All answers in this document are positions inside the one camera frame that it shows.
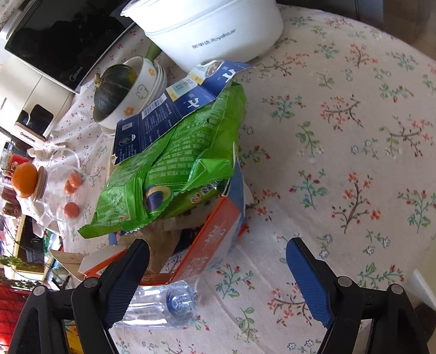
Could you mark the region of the dark green pumpkin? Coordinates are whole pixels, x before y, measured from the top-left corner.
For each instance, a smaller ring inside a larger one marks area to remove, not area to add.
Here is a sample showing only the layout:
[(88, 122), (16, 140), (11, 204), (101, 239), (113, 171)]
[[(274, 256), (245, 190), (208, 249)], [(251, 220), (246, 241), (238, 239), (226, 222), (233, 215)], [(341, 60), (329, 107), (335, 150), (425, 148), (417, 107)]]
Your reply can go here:
[(93, 119), (101, 122), (120, 105), (137, 80), (137, 73), (125, 64), (110, 66), (95, 75)]

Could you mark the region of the black microwave oven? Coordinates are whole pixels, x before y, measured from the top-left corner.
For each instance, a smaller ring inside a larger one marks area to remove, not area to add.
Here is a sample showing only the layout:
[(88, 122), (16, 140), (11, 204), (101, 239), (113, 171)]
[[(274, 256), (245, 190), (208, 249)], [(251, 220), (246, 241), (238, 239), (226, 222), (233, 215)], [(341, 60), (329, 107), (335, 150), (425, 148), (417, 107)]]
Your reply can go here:
[(1, 31), (4, 49), (75, 92), (111, 47), (133, 27), (127, 1), (24, 1)]

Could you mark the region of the crushed clear plastic bottle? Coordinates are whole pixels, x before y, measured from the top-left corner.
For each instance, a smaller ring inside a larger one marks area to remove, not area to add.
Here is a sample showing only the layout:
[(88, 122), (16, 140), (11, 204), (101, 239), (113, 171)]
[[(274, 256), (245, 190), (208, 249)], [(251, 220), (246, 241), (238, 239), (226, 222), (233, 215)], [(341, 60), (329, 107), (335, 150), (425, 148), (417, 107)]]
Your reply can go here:
[(195, 293), (184, 280), (139, 286), (123, 318), (114, 327), (135, 329), (188, 327), (198, 314)]

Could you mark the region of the small tangerine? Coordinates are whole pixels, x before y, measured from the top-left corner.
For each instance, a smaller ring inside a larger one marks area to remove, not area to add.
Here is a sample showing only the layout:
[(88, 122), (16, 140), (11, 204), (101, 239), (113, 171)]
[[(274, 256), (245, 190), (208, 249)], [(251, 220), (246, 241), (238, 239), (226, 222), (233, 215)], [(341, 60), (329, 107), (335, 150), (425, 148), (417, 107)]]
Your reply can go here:
[(80, 207), (74, 202), (66, 203), (63, 208), (63, 213), (68, 219), (76, 219), (80, 214)]
[(73, 188), (78, 189), (82, 185), (83, 179), (80, 173), (74, 172), (69, 176), (68, 182)]
[(75, 193), (76, 188), (73, 187), (73, 185), (71, 185), (71, 183), (69, 183), (69, 181), (66, 181), (63, 190), (65, 191), (66, 194), (68, 194), (68, 195), (72, 195), (72, 194)]

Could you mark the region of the green snack bag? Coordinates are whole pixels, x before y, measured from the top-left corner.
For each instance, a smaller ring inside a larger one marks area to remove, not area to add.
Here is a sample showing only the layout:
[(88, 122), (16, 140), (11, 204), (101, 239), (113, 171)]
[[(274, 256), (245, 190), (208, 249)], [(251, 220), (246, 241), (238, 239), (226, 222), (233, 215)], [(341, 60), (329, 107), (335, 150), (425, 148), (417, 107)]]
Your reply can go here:
[(246, 104), (243, 86), (232, 83), (213, 104), (188, 115), (145, 151), (119, 163), (80, 235), (91, 239), (136, 231), (181, 208), (176, 197), (231, 178)]

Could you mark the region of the white flower-print bowl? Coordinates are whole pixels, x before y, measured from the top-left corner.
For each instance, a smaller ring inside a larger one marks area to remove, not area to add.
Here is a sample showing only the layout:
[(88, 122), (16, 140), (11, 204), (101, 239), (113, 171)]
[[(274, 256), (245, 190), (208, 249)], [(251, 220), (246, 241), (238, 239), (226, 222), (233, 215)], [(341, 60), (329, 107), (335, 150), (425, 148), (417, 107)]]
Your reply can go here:
[(120, 120), (140, 113), (157, 78), (158, 70), (154, 64), (142, 56), (110, 66), (95, 77), (93, 120), (114, 130)]

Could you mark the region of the glass jar with wooden lid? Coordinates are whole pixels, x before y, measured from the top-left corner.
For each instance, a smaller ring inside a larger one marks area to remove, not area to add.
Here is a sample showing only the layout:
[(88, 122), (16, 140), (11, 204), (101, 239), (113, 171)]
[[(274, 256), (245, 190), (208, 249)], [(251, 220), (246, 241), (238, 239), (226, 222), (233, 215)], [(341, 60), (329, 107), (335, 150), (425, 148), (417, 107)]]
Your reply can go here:
[[(83, 183), (75, 193), (65, 193), (64, 185), (72, 173), (80, 173)], [(47, 167), (38, 170), (37, 187), (32, 194), (32, 203), (38, 213), (37, 222), (41, 226), (48, 226), (51, 222), (76, 222), (82, 214), (86, 204), (87, 177), (81, 170), (80, 160), (74, 150), (60, 148), (50, 157)], [(63, 213), (66, 203), (74, 202), (80, 207), (80, 214), (76, 219), (68, 219)]]

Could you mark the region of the blue milk carton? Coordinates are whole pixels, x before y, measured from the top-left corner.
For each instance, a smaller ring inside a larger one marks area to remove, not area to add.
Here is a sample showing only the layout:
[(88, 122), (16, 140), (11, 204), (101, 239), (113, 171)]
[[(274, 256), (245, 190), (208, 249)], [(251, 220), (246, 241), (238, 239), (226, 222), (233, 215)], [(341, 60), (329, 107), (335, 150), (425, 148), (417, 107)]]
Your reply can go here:
[(142, 112), (117, 123), (112, 163), (146, 150), (189, 114), (214, 102), (236, 74), (249, 68), (248, 63), (230, 60), (196, 65)]

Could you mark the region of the white electric cooking pot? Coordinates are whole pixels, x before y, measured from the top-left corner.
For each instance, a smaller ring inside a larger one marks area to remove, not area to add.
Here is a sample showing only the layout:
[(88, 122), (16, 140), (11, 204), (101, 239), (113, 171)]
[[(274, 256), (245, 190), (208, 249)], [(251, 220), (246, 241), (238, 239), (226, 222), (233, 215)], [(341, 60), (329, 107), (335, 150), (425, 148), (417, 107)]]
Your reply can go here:
[(130, 1), (132, 19), (182, 70), (209, 60), (247, 63), (279, 39), (284, 23), (275, 1)]

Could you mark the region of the large orange fruit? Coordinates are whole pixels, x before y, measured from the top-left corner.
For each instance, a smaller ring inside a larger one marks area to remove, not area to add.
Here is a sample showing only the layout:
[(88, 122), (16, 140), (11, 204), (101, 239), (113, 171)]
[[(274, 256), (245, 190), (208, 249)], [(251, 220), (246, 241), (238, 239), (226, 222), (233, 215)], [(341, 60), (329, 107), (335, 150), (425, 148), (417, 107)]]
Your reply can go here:
[(22, 199), (28, 198), (36, 189), (38, 171), (34, 164), (25, 162), (15, 168), (11, 178), (11, 184), (17, 196)]

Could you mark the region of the orange white carton box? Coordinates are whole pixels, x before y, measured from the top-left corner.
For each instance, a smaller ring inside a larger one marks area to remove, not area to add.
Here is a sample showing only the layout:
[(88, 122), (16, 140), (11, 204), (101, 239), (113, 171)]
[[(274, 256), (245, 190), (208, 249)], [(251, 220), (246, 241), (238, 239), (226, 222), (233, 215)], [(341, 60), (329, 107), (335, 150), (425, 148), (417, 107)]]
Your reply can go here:
[(155, 221), (89, 253), (52, 251), (51, 254), (78, 281), (101, 277), (110, 263), (126, 255), (137, 239), (149, 247), (149, 264), (141, 285), (168, 285), (196, 276), (218, 265), (236, 237), (245, 229), (245, 182), (239, 164), (224, 193), (206, 202), (200, 194), (196, 207), (186, 215)]

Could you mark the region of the floral tablecloth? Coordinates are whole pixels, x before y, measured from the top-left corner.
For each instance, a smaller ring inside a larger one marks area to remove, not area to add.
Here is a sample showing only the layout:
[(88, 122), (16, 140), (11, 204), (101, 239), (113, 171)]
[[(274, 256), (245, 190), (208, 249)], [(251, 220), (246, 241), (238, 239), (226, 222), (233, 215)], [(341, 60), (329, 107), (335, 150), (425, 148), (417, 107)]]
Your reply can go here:
[(281, 38), (236, 76), (248, 230), (194, 279), (191, 326), (114, 328), (121, 353), (316, 353), (325, 329), (286, 265), (289, 239), (374, 289), (435, 247), (435, 62), (345, 17), (280, 12)]

